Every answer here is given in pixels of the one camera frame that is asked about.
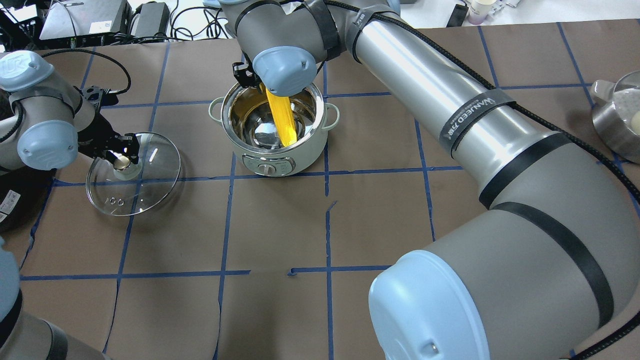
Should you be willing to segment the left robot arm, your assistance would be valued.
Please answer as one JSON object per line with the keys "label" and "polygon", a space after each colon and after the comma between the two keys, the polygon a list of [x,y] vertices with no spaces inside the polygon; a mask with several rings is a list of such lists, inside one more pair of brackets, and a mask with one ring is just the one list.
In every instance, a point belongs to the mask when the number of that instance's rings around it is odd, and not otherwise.
{"label": "left robot arm", "polygon": [[2,54],[0,66],[9,111],[1,116],[3,175],[22,167],[62,169],[79,154],[102,158],[119,171],[139,162],[137,136],[116,132],[89,98],[40,54]]}

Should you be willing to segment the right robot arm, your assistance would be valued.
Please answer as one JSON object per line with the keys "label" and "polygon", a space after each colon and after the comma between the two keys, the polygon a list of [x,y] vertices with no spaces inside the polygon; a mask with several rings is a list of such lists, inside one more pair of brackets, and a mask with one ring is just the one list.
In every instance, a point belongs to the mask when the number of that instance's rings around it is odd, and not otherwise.
{"label": "right robot arm", "polygon": [[521,107],[400,18],[393,0],[222,0],[278,96],[348,51],[478,183],[486,208],[381,272],[368,294],[387,360],[557,360],[633,298],[637,187],[592,146]]}

